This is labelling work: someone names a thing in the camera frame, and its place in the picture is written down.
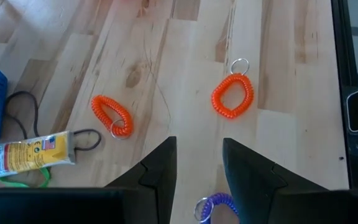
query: black cable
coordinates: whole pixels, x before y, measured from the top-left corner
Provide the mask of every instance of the black cable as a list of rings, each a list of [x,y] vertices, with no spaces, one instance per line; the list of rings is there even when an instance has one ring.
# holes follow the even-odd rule
[[[32,94],[32,93],[29,93],[28,91],[18,91],[16,93],[13,93],[12,95],[8,96],[6,98],[6,101],[5,101],[5,115],[8,117],[8,118],[11,118],[13,119],[20,127],[20,129],[22,130],[23,132],[23,136],[24,136],[24,139],[27,139],[27,133],[25,131],[25,128],[24,128],[24,125],[21,123],[21,121],[19,121],[19,119],[13,117],[12,115],[10,115],[8,112],[7,112],[7,106],[9,104],[9,102],[11,102],[11,100],[19,95],[27,95],[27,96],[30,96],[33,104],[34,104],[34,123],[33,123],[33,130],[34,130],[34,134],[35,134],[35,137],[39,137],[39,133],[38,133],[38,103],[37,103],[37,99],[35,98],[35,96]],[[74,149],[75,150],[78,150],[78,151],[90,151],[94,148],[96,148],[100,142],[102,141],[102,134],[95,130],[95,129],[82,129],[82,130],[78,130],[78,131],[75,131],[73,134],[74,135],[77,135],[77,134],[82,134],[82,133],[96,133],[98,135],[98,140],[96,141],[96,143],[90,147],[75,147]]]

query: orange coil keychain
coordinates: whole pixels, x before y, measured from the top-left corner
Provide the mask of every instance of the orange coil keychain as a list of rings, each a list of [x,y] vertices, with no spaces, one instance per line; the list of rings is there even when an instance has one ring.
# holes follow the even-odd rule
[[[234,73],[233,66],[240,61],[247,62],[247,70],[244,73]],[[251,81],[246,76],[248,70],[249,70],[249,61],[247,59],[240,58],[235,60],[230,68],[231,75],[226,77],[212,93],[212,97],[211,97],[212,106],[219,114],[225,116],[226,118],[234,119],[238,117],[249,108],[252,101],[254,100],[254,89],[252,87]],[[239,106],[237,106],[233,110],[230,110],[229,108],[223,105],[221,98],[223,94],[226,92],[226,90],[229,89],[229,87],[233,83],[239,83],[241,87],[243,87],[244,91],[246,92],[246,95]]]
[[[118,119],[113,122],[106,112],[103,111],[102,105],[106,105],[113,109],[121,116],[122,119]],[[114,138],[126,139],[132,134],[134,130],[132,117],[128,111],[115,100],[102,95],[95,96],[92,99],[92,110]],[[118,121],[124,122],[123,127],[115,125]]]

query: wooden floor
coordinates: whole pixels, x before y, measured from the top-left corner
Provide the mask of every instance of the wooden floor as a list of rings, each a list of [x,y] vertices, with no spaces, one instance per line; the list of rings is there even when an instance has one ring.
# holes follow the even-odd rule
[[[250,62],[255,100],[228,121],[210,97],[237,58]],[[195,223],[199,198],[229,192],[225,137],[323,187],[348,188],[330,1],[0,0],[0,69],[9,93],[37,97],[40,134],[104,135],[97,149],[77,154],[77,165],[53,167],[51,186],[102,187],[177,136],[172,223]],[[94,116],[90,101],[99,94],[129,110],[131,138],[113,139]],[[243,96],[234,86],[224,102]],[[33,108],[25,98],[8,108],[29,136]],[[2,141],[20,139],[5,121]],[[236,222],[227,211],[214,220]]]

